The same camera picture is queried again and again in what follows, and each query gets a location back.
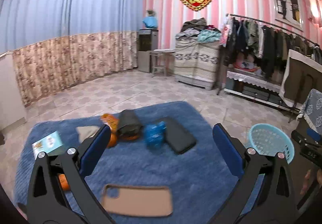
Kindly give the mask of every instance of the lace tablecloth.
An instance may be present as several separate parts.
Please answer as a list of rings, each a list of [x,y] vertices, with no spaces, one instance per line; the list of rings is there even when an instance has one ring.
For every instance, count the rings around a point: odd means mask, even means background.
[[[280,85],[273,84],[271,82],[265,81],[264,79],[259,78],[257,75],[249,74],[244,71],[235,71],[235,70],[227,70],[227,78],[233,79],[233,80],[238,80],[238,81],[243,81],[250,83],[252,85],[259,86],[261,88],[274,91],[279,93],[280,92]]]
[[[297,118],[304,117],[311,129],[322,135],[322,93],[312,89]]]

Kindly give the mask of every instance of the tiled floor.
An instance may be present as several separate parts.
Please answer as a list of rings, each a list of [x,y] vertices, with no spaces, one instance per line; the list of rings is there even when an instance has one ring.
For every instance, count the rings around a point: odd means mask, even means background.
[[[0,182],[13,198],[14,177],[20,152],[32,127],[48,120],[66,120],[117,113],[124,109],[171,101],[187,101],[211,126],[222,123],[232,137],[246,142],[247,131],[256,123],[269,123],[288,135],[297,122],[288,123],[285,112],[216,90],[175,82],[174,76],[151,77],[137,70],[116,73],[77,85],[40,99],[27,108],[27,122],[5,135],[0,146]]]

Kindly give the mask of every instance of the silver screw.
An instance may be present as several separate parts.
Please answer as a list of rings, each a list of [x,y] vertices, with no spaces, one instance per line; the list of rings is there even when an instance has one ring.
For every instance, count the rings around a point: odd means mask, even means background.
[[[277,153],[277,156],[278,156],[280,159],[285,158],[285,155],[284,155],[284,153],[282,153],[282,152]]]
[[[254,154],[256,153],[256,150],[255,150],[255,149],[253,149],[253,148],[249,148],[249,149],[247,149],[247,152],[248,152],[248,154],[250,154],[250,155],[254,155]]]
[[[39,154],[38,154],[38,158],[43,158],[45,156],[45,153],[42,151],[42,152],[40,152]]]
[[[70,148],[70,149],[68,149],[67,150],[67,153],[69,154],[69,155],[72,155],[72,154],[74,154],[76,152],[76,149],[75,148]]]

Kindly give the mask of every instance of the framed picture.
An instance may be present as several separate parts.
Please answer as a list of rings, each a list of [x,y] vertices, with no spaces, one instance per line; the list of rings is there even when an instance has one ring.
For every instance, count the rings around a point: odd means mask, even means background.
[[[303,30],[299,0],[275,0],[275,8],[277,21]]]

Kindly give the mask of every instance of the plastic bag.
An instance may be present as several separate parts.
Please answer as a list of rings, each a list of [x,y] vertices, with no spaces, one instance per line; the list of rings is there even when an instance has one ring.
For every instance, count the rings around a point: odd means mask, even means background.
[[[148,147],[160,148],[164,141],[166,126],[163,121],[158,124],[150,124],[144,127],[143,137]]]

